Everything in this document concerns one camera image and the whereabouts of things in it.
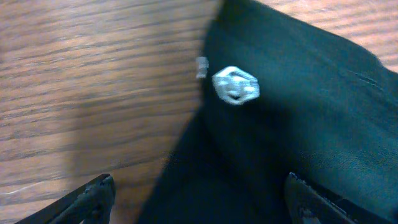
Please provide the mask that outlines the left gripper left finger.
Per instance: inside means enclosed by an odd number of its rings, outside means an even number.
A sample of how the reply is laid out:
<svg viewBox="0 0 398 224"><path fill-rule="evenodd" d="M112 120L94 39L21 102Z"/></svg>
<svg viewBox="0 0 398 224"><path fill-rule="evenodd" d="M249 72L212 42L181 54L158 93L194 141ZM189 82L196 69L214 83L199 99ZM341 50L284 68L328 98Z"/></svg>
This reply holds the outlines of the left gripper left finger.
<svg viewBox="0 0 398 224"><path fill-rule="evenodd" d="M108 224L115 197L113 177L101 174L16 224Z"/></svg>

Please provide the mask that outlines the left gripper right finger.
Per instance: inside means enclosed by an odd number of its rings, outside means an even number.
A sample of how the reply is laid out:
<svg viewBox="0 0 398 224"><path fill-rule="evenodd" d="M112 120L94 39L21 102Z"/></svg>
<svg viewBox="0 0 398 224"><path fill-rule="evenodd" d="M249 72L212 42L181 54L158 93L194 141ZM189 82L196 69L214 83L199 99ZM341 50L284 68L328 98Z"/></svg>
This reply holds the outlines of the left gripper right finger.
<svg viewBox="0 0 398 224"><path fill-rule="evenodd" d="M294 224L392 224L293 172L285 180L284 198Z"/></svg>

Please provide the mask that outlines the black t-shirt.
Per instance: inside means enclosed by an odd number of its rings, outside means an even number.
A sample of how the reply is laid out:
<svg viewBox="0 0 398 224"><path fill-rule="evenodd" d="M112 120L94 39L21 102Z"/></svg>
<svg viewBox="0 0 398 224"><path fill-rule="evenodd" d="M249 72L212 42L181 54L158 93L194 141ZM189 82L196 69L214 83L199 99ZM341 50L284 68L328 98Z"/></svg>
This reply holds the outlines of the black t-shirt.
<svg viewBox="0 0 398 224"><path fill-rule="evenodd" d="M257 1L225 1L198 60L202 104L138 223L292 223L293 172L397 222L397 74Z"/></svg>

